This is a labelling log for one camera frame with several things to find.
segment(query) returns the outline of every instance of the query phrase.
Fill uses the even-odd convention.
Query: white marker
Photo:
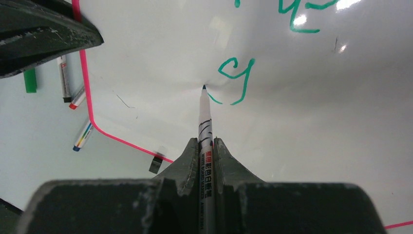
[[[80,132],[80,136],[77,138],[77,141],[75,141],[75,145],[73,146],[74,151],[77,152],[83,147],[83,145],[88,140],[92,130],[93,130],[93,125],[92,123],[90,123],[90,120],[88,120],[82,132]]]
[[[86,98],[85,86],[83,86],[80,91],[76,94],[75,98],[73,99],[72,103],[70,103],[69,107],[71,109],[76,109]]]
[[[201,234],[212,234],[216,233],[213,139],[211,109],[205,85],[199,98],[199,123],[199,231]]]
[[[57,57],[57,65],[59,66],[60,80],[62,82],[62,94],[63,101],[72,101],[72,96],[70,95],[69,83],[67,81],[67,67],[66,67],[66,56]]]

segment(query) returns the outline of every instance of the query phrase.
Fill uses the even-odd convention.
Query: red line
[[[403,226],[408,226],[408,225],[412,225],[413,224],[413,220],[412,221],[408,221],[408,222],[404,222],[404,223],[396,223],[396,224],[392,224],[389,226],[385,226],[385,229],[392,229],[392,228],[399,228],[399,227],[403,227]]]
[[[79,0],[72,0],[72,6],[73,6],[73,14],[74,14],[74,16],[75,16],[75,20],[77,20],[77,21],[79,21],[79,22],[82,22],[82,15],[81,15],[81,13],[80,13],[80,2],[79,2]],[[131,146],[131,147],[134,147],[134,148],[136,148],[136,149],[138,149],[138,150],[140,150],[140,151],[143,151],[143,152],[145,152],[145,153],[147,153],[147,154],[150,154],[150,155],[152,155],[152,156],[161,158],[161,159],[163,159],[163,160],[165,160],[165,161],[167,161],[167,162],[173,162],[172,160],[170,160],[170,159],[168,159],[168,158],[166,158],[166,157],[162,157],[162,156],[160,156],[160,155],[158,155],[158,154],[156,154],[156,153],[154,153],[154,152],[151,152],[151,151],[146,150],[146,149],[144,149],[144,148],[141,148],[141,147],[139,147],[139,146],[133,145],[133,144],[131,144],[131,143],[125,141],[125,140],[122,140],[122,139],[117,138],[117,137],[115,137],[115,136],[112,136],[112,135],[110,135],[110,134],[108,134],[108,133],[105,133],[102,129],[100,129],[100,128],[96,125],[96,123],[95,123],[95,121],[94,121],[94,116],[93,116],[92,96],[91,96],[91,93],[90,93],[89,72],[88,72],[88,63],[87,63],[87,59],[86,59],[86,51],[85,51],[85,50],[81,50],[81,51],[79,51],[79,53],[80,53],[80,63],[81,63],[81,65],[82,65],[83,81],[84,81],[84,83],[85,83],[86,102],[87,102],[87,104],[88,104],[89,119],[90,119],[92,125],[94,126],[94,128],[96,128],[100,133],[102,133],[103,135],[105,135],[105,136],[107,136],[107,137],[110,137],[110,138],[115,139],[115,140],[117,140],[117,141],[119,141],[119,142],[122,142],[122,143],[124,143],[124,144],[126,144],[126,145],[129,145],[129,146]]]

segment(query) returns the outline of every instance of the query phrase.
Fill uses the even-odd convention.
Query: marker
[[[76,94],[75,98],[72,100],[72,103],[70,103],[69,107],[71,109],[76,109],[86,98],[86,92],[85,92],[85,86],[83,86],[80,91]]]
[[[209,96],[205,85],[199,98],[199,232],[201,234],[216,233],[215,230],[215,182],[212,159],[212,118]]]
[[[26,86],[26,93],[28,94],[35,93],[38,87],[38,84],[36,81],[35,69],[32,68],[30,70],[23,72],[23,76],[24,76],[24,86]]]
[[[57,57],[57,65],[59,66],[60,80],[62,81],[63,101],[67,103],[72,101],[72,96],[70,95],[69,83],[67,81],[67,67],[65,55]]]
[[[92,130],[93,130],[93,125],[92,123],[90,123],[90,120],[88,120],[82,132],[80,133],[79,138],[77,139],[77,141],[75,141],[75,145],[73,146],[74,151],[77,152],[83,147],[83,145],[88,140]]]

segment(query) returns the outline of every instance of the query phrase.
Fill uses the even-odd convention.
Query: pink border
[[[80,3],[79,3],[79,0],[72,0],[72,6],[73,6],[73,14],[74,14],[74,16],[75,16],[75,20],[77,20],[77,21],[79,21],[79,22],[82,22],[82,15],[80,14]],[[145,153],[147,153],[147,154],[150,154],[150,155],[152,155],[152,156],[161,158],[161,159],[163,159],[163,160],[165,160],[165,161],[167,161],[167,162],[173,162],[173,160],[170,160],[170,159],[168,159],[168,158],[166,158],[166,157],[162,157],[162,156],[160,156],[160,155],[158,155],[158,154],[156,154],[156,153],[154,153],[154,152],[151,152],[151,151],[149,151],[149,150],[146,150],[146,149],[144,149],[144,148],[141,148],[141,147],[139,147],[139,146],[136,146],[136,145],[134,145],[134,144],[131,144],[131,143],[125,141],[125,140],[122,140],[122,139],[117,138],[117,137],[115,137],[115,136],[112,136],[112,135],[110,135],[110,134],[108,134],[108,133],[105,133],[102,129],[100,129],[100,128],[96,125],[96,123],[95,123],[95,121],[94,121],[94,116],[93,116],[92,97],[91,97],[91,92],[90,92],[89,72],[88,72],[88,63],[87,63],[87,59],[86,59],[86,52],[85,52],[85,50],[81,50],[81,51],[79,51],[79,53],[80,53],[80,63],[81,63],[81,65],[82,65],[83,80],[84,80],[84,83],[85,83],[86,101],[87,101],[87,104],[88,104],[89,119],[90,119],[91,123],[93,124],[94,128],[96,128],[100,133],[102,133],[103,135],[105,135],[105,136],[107,136],[107,137],[110,137],[110,138],[115,139],[115,140],[117,140],[117,141],[120,141],[120,142],[122,142],[122,143],[124,143],[124,144],[127,144],[127,145],[129,145],[129,146],[132,146],[132,147],[134,147],[134,148],[136,148],[136,149],[138,149],[138,150],[140,150],[140,151],[143,151],[143,152],[145,152]]]

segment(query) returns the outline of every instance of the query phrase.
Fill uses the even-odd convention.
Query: dark floor
[[[0,234],[15,232],[21,210],[0,199]]]

